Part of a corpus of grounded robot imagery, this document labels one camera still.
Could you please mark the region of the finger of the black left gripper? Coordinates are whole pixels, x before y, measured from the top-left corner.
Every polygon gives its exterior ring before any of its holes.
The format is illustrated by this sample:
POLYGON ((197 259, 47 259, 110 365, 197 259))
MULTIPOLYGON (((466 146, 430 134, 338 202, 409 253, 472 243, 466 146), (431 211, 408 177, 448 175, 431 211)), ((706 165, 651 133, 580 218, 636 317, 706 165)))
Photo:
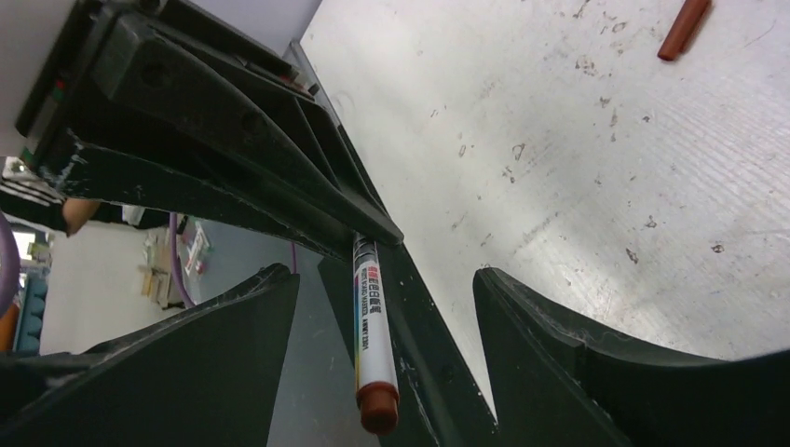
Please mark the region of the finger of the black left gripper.
POLYGON ((379 249, 401 392, 382 446, 495 446, 497 423, 405 247, 379 249))
POLYGON ((76 1, 31 92, 31 167, 67 196, 170 210, 347 259, 399 246, 297 67, 189 1, 76 1))

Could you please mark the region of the red marker cap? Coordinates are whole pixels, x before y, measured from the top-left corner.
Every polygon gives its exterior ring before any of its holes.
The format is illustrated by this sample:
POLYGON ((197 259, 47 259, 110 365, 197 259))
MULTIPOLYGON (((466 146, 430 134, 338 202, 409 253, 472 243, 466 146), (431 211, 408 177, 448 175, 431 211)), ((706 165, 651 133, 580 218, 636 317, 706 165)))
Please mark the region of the red marker cap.
POLYGON ((712 3, 711 0, 684 1, 658 50, 660 60, 675 61, 688 51, 712 3))

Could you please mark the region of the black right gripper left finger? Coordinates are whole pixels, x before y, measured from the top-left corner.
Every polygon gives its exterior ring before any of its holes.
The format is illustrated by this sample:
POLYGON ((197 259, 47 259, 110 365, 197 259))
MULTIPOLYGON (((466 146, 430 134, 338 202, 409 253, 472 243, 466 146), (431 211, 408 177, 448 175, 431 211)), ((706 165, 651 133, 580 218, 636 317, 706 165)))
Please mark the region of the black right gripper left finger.
POLYGON ((283 264, 89 350, 1 358, 5 446, 264 446, 300 278, 283 264))

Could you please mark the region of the silver marker pen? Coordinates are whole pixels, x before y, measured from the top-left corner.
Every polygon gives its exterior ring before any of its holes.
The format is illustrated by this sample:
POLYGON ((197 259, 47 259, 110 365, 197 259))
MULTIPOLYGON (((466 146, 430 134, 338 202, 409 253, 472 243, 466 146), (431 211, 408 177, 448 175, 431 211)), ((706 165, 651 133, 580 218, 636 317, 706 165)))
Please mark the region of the silver marker pen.
POLYGON ((398 425, 400 392, 375 242, 357 234, 352 261, 356 401, 362 427, 386 436, 398 425))

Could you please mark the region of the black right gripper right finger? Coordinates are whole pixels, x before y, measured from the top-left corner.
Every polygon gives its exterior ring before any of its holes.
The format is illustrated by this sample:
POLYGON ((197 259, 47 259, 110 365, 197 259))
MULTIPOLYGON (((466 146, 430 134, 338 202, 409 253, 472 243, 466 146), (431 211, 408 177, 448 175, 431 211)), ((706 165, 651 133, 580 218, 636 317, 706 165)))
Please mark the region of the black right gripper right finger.
POLYGON ((472 283, 509 446, 785 446, 789 354, 697 356, 617 331, 497 268, 472 283))

